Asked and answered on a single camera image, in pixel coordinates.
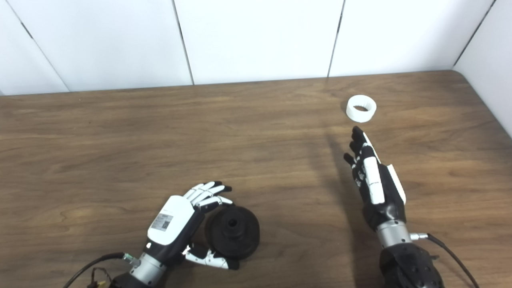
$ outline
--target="hole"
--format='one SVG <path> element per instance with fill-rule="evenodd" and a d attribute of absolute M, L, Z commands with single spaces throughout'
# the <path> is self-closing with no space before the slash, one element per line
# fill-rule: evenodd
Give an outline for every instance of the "hole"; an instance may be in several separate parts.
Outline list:
<path fill-rule="evenodd" d="M 366 109 L 366 108 L 365 108 L 365 107 L 363 107 L 363 106 L 354 106 L 354 108 L 355 108 L 355 109 L 357 109 L 357 110 L 359 110 L 359 111 L 364 111 L 364 112 L 368 111 L 368 109 Z"/>
<path fill-rule="evenodd" d="M 227 222 L 227 225 L 229 227 L 235 227 L 238 224 L 238 221 L 236 219 L 229 219 Z"/>

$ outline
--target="white wall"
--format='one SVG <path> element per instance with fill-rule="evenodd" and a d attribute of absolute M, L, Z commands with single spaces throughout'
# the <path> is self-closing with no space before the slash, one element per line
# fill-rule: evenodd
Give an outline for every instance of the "white wall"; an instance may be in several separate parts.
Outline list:
<path fill-rule="evenodd" d="M 170 0 L 9 0 L 71 91 L 190 85 Z"/>
<path fill-rule="evenodd" d="M 512 136 L 512 1 L 497 0 L 455 65 Z"/>
<path fill-rule="evenodd" d="M 0 0 L 0 95 L 68 92 L 5 0 Z"/>
<path fill-rule="evenodd" d="M 4 94 L 451 69 L 493 0 L 7 1 Z"/>
<path fill-rule="evenodd" d="M 175 0 L 196 84 L 326 77 L 343 0 Z"/>
<path fill-rule="evenodd" d="M 346 0 L 330 76 L 451 69 L 493 0 Z"/>

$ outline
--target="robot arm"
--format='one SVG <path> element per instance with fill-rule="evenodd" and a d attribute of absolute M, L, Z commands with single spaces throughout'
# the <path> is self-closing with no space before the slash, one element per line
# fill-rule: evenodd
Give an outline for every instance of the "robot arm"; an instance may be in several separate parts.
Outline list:
<path fill-rule="evenodd" d="M 228 191 L 231 191 L 231 187 L 212 181 L 192 187 L 183 196 L 171 196 L 148 229 L 140 258 L 132 261 L 130 272 L 115 277 L 110 287 L 155 287 L 168 268 L 180 264 L 184 259 L 237 270 L 237 261 L 226 259 L 190 242 L 204 220 L 205 213 L 220 205 L 233 205 L 231 200 L 218 195 Z"/>
<path fill-rule="evenodd" d="M 382 245 L 380 270 L 386 288 L 440 288 L 442 279 L 429 253 L 412 243 L 426 234 L 409 234 L 406 227 L 406 195 L 395 169 L 385 166 L 366 134 L 357 126 L 352 130 L 350 149 L 354 157 L 344 159 L 352 168 L 352 176 L 363 201 L 366 223 L 377 234 Z"/>

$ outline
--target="white ring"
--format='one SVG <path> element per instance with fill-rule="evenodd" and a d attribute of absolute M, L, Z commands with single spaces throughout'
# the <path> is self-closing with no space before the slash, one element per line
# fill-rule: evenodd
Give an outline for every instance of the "white ring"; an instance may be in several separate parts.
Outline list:
<path fill-rule="evenodd" d="M 367 111 L 357 110 L 355 107 L 364 107 Z M 355 95 L 350 97 L 347 104 L 347 116 L 355 122 L 368 122 L 377 110 L 377 103 L 366 95 Z"/>

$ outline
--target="qr code label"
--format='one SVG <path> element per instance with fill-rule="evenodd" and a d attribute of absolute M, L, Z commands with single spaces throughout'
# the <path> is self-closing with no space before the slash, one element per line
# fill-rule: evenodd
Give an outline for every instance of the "qr code label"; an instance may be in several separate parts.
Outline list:
<path fill-rule="evenodd" d="M 151 224 L 151 228 L 165 232 L 172 219 L 173 217 L 171 215 L 160 213 L 157 218 L 155 218 L 155 221 L 153 221 L 153 224 Z"/>

